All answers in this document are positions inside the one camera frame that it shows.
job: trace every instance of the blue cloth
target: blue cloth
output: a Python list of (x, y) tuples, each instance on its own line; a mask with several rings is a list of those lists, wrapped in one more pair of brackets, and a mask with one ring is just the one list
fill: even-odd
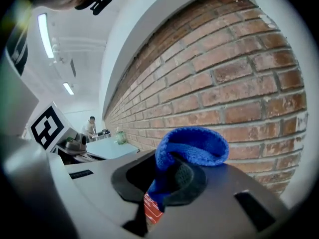
[(166, 172), (175, 164), (171, 153), (192, 164), (217, 166), (227, 160), (229, 146), (219, 133), (199, 126), (176, 128), (166, 134), (155, 152), (156, 175), (148, 190), (161, 211), (164, 197), (170, 194)]

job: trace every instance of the red label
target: red label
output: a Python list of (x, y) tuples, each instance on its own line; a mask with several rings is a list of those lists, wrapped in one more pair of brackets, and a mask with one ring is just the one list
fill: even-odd
[(148, 193), (144, 195), (144, 213), (153, 224), (156, 224), (163, 215), (157, 203), (150, 198)]

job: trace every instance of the transparent green container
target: transparent green container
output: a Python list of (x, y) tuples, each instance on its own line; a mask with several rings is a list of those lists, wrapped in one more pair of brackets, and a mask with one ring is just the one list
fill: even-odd
[(116, 137), (118, 144), (126, 143), (125, 135), (124, 135), (123, 131), (119, 131), (119, 129), (117, 129), (116, 133), (115, 133), (115, 137)]

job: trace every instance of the ceiling light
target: ceiling light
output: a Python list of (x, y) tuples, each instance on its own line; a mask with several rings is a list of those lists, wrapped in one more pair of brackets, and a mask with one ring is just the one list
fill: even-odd
[(63, 83), (63, 86), (69, 92), (70, 95), (74, 95), (72, 89), (70, 88), (70, 85), (67, 82)]
[(38, 24), (41, 34), (42, 43), (48, 58), (54, 58), (49, 33), (48, 33), (48, 25), (47, 25), (47, 15), (46, 13), (38, 16)]

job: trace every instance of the light blue tabletop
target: light blue tabletop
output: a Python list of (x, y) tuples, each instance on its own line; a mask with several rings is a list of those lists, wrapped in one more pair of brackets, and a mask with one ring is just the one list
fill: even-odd
[(114, 159), (126, 154), (134, 154), (139, 149), (129, 143), (118, 144), (115, 137), (109, 137), (87, 143), (86, 151), (101, 158)]

